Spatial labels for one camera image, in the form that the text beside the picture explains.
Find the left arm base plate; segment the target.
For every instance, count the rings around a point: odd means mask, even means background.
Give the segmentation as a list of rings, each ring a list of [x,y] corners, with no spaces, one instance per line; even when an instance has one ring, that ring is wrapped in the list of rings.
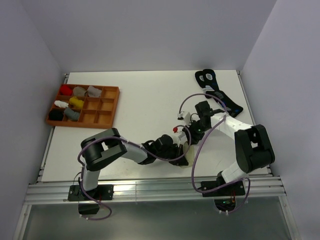
[[[98,185],[97,188],[86,192],[90,197],[99,201],[113,199],[114,186],[112,184]],[[71,185],[67,200],[69,202],[89,201],[90,199],[82,192],[79,185]]]

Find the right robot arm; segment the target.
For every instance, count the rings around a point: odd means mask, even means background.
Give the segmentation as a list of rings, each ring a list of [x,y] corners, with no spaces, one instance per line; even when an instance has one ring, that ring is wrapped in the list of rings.
[[[207,101],[195,105],[199,120],[191,120],[187,139],[192,145],[209,136],[210,130],[218,130],[234,140],[235,162],[221,171],[216,189],[222,195],[229,194],[236,180],[244,179],[256,169],[264,168],[275,161],[275,154],[266,128],[241,122],[222,109],[213,110]]]

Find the cream ankle sock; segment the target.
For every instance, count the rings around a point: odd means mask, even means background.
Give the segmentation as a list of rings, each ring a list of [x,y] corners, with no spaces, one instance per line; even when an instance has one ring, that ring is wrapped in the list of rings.
[[[187,142],[183,144],[182,150],[183,150],[184,157],[181,158],[181,165],[180,165],[181,168],[190,168],[194,163],[194,159],[195,159],[194,146],[193,145],[190,146],[189,149],[187,150],[188,146],[189,145]]]

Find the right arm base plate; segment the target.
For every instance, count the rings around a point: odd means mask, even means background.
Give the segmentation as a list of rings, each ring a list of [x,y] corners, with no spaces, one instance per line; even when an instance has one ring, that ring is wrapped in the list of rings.
[[[212,190],[218,187],[217,181],[202,181],[200,183],[200,190]],[[242,181],[238,181],[236,183],[230,184],[228,186],[222,187],[216,191],[203,193],[203,197],[227,197],[227,196],[244,196],[246,194],[246,190]]]

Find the mauve sock with red stripe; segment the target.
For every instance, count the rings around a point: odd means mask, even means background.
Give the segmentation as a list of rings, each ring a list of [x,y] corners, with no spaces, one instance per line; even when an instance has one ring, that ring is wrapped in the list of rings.
[[[90,85],[87,88],[87,95],[91,98],[100,98],[102,94],[102,90]]]

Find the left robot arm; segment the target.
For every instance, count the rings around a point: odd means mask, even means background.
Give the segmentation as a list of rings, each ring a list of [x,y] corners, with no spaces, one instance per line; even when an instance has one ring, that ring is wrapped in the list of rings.
[[[139,165],[149,165],[158,159],[174,166],[188,167],[194,157],[188,140],[186,132],[177,129],[173,135],[164,134],[141,144],[125,139],[116,128],[88,137],[81,142],[78,155],[82,165],[79,194],[86,200],[95,198],[100,171],[119,158],[132,160]]]

